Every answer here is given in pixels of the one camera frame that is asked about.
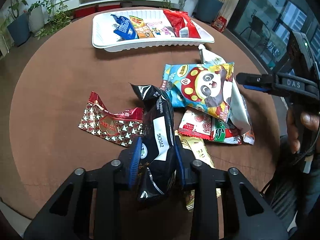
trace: snack package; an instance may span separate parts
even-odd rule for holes
[[[196,109],[187,109],[179,125],[179,132],[205,140],[211,140],[212,116]]]
[[[134,136],[142,134],[143,109],[136,107],[119,114],[110,113],[99,95],[91,92],[79,128],[107,141],[130,147]]]
[[[148,26],[144,23],[143,19],[135,16],[129,16],[129,18],[133,24],[134,29],[137,32],[139,39],[154,38],[152,32],[149,30]]]
[[[163,13],[173,27],[176,37],[201,39],[187,12],[163,10]]]
[[[179,135],[183,148],[191,150],[196,159],[203,161],[204,163],[208,164],[211,168],[215,169],[212,159],[201,138],[184,136],[178,131],[175,131],[174,133],[175,135]],[[221,190],[217,188],[216,191],[217,197],[221,196]],[[185,192],[185,198],[186,208],[189,211],[192,211],[194,206],[195,191],[190,190]]]
[[[214,65],[225,63],[225,60],[222,57],[205,49],[204,45],[201,44],[198,48],[202,63]],[[233,125],[235,125],[240,130],[240,134],[248,132],[250,130],[250,124],[247,118],[247,113],[244,108],[241,94],[234,79],[232,80],[230,109],[231,111],[229,118]]]
[[[229,117],[234,63],[165,65],[161,89],[173,107],[191,106],[215,118]]]
[[[170,31],[162,22],[146,23],[152,31],[154,37],[175,37],[174,33]]]
[[[113,31],[115,34],[118,34],[125,40],[138,39],[138,35],[128,18],[115,14],[111,14],[111,16],[116,20],[118,24],[120,24],[120,26]]]
[[[240,133],[231,122],[223,122],[193,108],[182,117],[179,133],[214,142],[241,144]]]
[[[215,28],[218,32],[222,33],[227,26],[227,19],[220,16],[212,23],[211,26]]]
[[[250,119],[250,116],[249,116],[249,113],[248,113],[248,109],[247,109],[247,104],[246,104],[246,102],[244,100],[243,95],[241,95],[241,98],[242,98],[242,101],[243,101],[243,104],[244,104],[244,109],[245,109],[246,114],[247,114],[248,122],[250,124],[250,130],[242,135],[243,141],[253,145],[254,142],[255,142],[255,138],[254,138],[254,133],[253,133],[253,129],[252,129],[251,119]]]
[[[211,138],[214,142],[241,144],[240,133],[231,122],[212,120]]]
[[[159,88],[131,86],[147,111],[143,117],[140,158],[143,168],[138,192],[138,200],[145,201],[164,195],[175,178],[173,108],[167,94]]]

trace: cartoon panda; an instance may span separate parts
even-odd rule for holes
[[[226,76],[227,71],[223,66],[205,68],[198,65],[180,81],[181,92],[185,98],[200,102],[207,108],[220,107],[224,102],[223,86],[227,82]],[[199,110],[203,110],[200,104],[198,106]],[[219,115],[221,110],[223,111],[223,109],[217,109],[216,114]]]

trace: gold wrapper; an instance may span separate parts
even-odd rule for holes
[[[204,163],[208,164],[211,168],[215,169],[212,159],[207,151],[207,148],[204,145],[204,142],[201,138],[184,136],[179,133],[177,130],[174,131],[174,135],[179,135],[179,138],[182,143],[182,147],[188,150],[191,150],[197,160],[201,160]],[[221,196],[221,190],[217,190],[217,197]],[[191,212],[193,210],[195,191],[185,192],[186,196],[186,208]]]

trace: brown round table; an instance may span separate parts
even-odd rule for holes
[[[113,113],[143,106],[129,83],[159,86],[165,64],[199,63],[196,46],[140,48],[110,53],[92,46],[92,18],[71,23],[53,35],[33,55],[16,86],[10,112],[10,141],[13,157],[31,199],[40,209],[59,185],[76,168],[100,168],[117,158],[123,147],[93,136],[78,128],[91,91],[97,92]],[[215,39],[206,48],[235,62],[238,72],[258,73],[252,61],[233,42],[212,27],[195,20]],[[231,146],[206,142],[218,169],[238,168],[257,188],[271,178],[279,151],[279,126],[271,96],[239,87],[245,96],[252,119],[254,146]],[[175,112],[175,127],[181,112]],[[153,239],[188,239],[191,216],[177,199],[150,214],[134,211],[127,215],[132,230],[128,237],[148,235],[144,223],[164,215]]]

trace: gray plant pot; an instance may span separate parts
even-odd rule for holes
[[[8,26],[8,31],[14,40],[16,46],[20,46],[30,38],[28,16],[26,13],[21,14]]]
[[[33,34],[36,34],[44,27],[44,16],[41,5],[32,10],[29,15],[29,27]]]
[[[212,23],[223,5],[219,0],[199,0],[196,18],[202,22]]]

